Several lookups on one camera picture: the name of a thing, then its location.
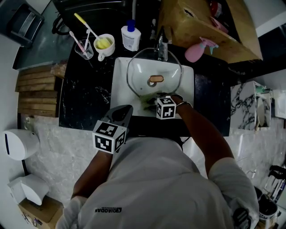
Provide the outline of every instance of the cardboard box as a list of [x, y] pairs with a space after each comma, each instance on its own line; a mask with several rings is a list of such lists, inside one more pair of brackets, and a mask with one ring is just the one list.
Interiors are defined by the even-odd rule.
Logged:
[[[270, 222], [270, 227], [269, 229], [273, 229], [274, 228], [274, 224], [272, 221]], [[255, 229], [265, 229], [265, 222], [259, 221], [255, 227]]]
[[[170, 26], [172, 43], [184, 48], [200, 43], [199, 37], [210, 39], [219, 45], [212, 56], [228, 63], [262, 59], [256, 30], [243, 0], [226, 2], [241, 43], [213, 26], [207, 0], [162, 0], [158, 31], [163, 25]], [[210, 49], [206, 47], [204, 53], [210, 55]]]
[[42, 224], [37, 223], [39, 229], [55, 229], [55, 226], [63, 213], [63, 204], [55, 199], [45, 196], [42, 205], [24, 199], [19, 208], [27, 218], [32, 221], [36, 218]]

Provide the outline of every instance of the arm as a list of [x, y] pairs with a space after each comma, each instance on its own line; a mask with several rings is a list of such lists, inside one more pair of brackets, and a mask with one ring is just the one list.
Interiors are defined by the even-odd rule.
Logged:
[[84, 173], [77, 180], [71, 198], [88, 198], [108, 177], [113, 154], [98, 151]]
[[[177, 96], [172, 96], [172, 99], [176, 104], [183, 102]], [[218, 160], [224, 157], [233, 158], [229, 145], [209, 120], [195, 111], [189, 104], [178, 106], [177, 113], [185, 122], [193, 140], [205, 156], [207, 174]]]

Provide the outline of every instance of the white bottle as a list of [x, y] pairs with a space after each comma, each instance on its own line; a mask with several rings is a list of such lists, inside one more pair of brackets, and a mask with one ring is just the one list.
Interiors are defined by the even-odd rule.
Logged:
[[127, 25], [121, 28], [122, 43], [130, 51], [138, 51], [141, 33], [135, 28], [135, 20], [128, 20]]

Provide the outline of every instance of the black countertop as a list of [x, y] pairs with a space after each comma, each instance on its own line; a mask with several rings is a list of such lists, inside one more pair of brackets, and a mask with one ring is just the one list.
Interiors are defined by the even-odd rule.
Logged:
[[[169, 49], [182, 65], [194, 69], [194, 108], [208, 118], [224, 136], [228, 136], [231, 96], [229, 81], [225, 79], [231, 77], [232, 73], [228, 71], [226, 63], [207, 55], [203, 55], [196, 63], [190, 63], [184, 57], [185, 49], [172, 45]], [[97, 120], [110, 108], [115, 59], [133, 57], [135, 54], [124, 49], [118, 42], [114, 54], [102, 62], [97, 60], [96, 51], [94, 57], [86, 61], [73, 48], [63, 82], [59, 125], [92, 131]], [[130, 136], [189, 136], [185, 124], [179, 119], [159, 120], [132, 116], [129, 129]]]

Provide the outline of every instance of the yellow toothbrush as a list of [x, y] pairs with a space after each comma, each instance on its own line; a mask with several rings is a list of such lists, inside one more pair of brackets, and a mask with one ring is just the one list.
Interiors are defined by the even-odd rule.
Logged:
[[85, 25], [86, 28], [88, 28], [92, 34], [98, 39], [97, 41], [97, 45], [100, 49], [106, 49], [108, 48], [111, 44], [109, 42], [109, 40], [107, 40], [106, 38], [100, 38], [98, 37], [95, 32], [89, 27], [89, 25], [86, 23], [86, 21], [80, 16], [78, 15], [77, 13], [75, 13], [75, 16], [77, 19], [79, 19], [79, 21]]

